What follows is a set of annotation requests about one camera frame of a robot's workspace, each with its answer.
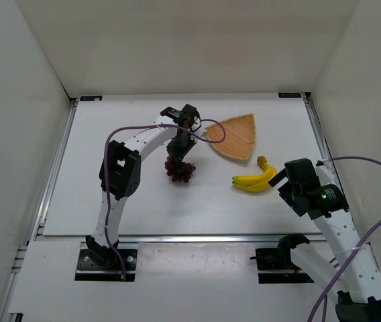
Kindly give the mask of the yellow fake banana bunch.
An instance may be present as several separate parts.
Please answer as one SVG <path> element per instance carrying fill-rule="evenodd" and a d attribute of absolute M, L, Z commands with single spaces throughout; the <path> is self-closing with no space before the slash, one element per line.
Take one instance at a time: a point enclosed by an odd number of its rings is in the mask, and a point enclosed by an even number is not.
<path fill-rule="evenodd" d="M 261 193 L 271 189 L 269 181 L 277 175 L 277 169 L 269 165 L 265 156 L 258 156 L 257 164 L 262 169 L 262 173 L 253 176 L 234 176 L 232 185 L 249 193 Z"/>

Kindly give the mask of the dark red fake grapes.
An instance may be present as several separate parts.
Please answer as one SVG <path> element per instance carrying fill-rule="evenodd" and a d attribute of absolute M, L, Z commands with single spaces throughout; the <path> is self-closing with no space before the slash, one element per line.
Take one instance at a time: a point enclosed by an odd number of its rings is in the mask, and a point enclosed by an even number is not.
<path fill-rule="evenodd" d="M 188 183 L 196 170 L 196 166 L 191 163 L 186 163 L 172 156 L 167 157 L 164 167 L 167 176 L 171 178 L 172 182 L 184 182 Z"/>

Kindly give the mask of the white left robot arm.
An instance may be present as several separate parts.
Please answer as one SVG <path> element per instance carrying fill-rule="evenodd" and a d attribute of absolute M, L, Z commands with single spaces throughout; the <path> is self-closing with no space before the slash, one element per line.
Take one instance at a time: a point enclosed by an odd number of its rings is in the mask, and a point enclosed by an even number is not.
<path fill-rule="evenodd" d="M 196 145 L 193 136 L 200 127 L 197 108 L 186 104 L 181 110 L 165 108 L 151 125 L 133 126 L 136 133 L 124 142 L 115 141 L 112 134 L 107 137 L 99 171 L 102 203 L 98 223 L 85 238 L 91 260 L 98 267 L 109 270 L 125 266 L 117 249 L 119 224 L 127 199 L 140 185 L 143 161 L 165 144 L 167 175 L 174 182 L 188 182 L 195 166 L 183 159 Z"/>

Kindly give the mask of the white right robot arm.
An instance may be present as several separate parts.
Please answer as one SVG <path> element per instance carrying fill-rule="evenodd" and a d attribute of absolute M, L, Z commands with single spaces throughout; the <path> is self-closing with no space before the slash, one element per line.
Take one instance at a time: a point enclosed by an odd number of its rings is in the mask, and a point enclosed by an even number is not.
<path fill-rule="evenodd" d="M 278 243 L 285 266 L 300 268 L 322 289 L 308 321 L 318 309 L 325 315 L 328 301 L 334 302 L 339 321 L 381 321 L 381 272 L 366 243 L 381 220 L 359 235 L 346 197 L 324 160 L 289 161 L 269 184 L 276 186 L 282 179 L 286 182 L 278 189 L 280 197 L 298 216 L 309 216 L 337 261 L 336 266 L 328 263 L 301 233 L 286 235 Z"/>

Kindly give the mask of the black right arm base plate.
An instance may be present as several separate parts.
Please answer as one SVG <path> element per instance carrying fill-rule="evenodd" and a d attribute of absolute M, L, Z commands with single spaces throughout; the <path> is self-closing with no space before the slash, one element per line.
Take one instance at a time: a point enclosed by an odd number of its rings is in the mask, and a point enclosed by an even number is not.
<path fill-rule="evenodd" d="M 310 284 L 313 280 L 297 266 L 287 266 L 276 248 L 257 248 L 250 261 L 256 263 L 259 284 Z"/>

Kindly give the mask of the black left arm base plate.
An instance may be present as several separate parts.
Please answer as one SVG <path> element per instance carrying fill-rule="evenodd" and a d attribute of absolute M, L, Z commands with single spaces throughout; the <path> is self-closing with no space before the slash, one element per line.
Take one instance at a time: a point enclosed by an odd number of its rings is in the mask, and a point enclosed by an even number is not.
<path fill-rule="evenodd" d="M 121 260 L 115 252 L 109 252 L 104 260 L 86 245 L 81 244 L 76 263 L 74 279 L 76 281 L 133 282 L 138 263 L 138 250 L 118 249 L 125 266 L 122 272 Z"/>

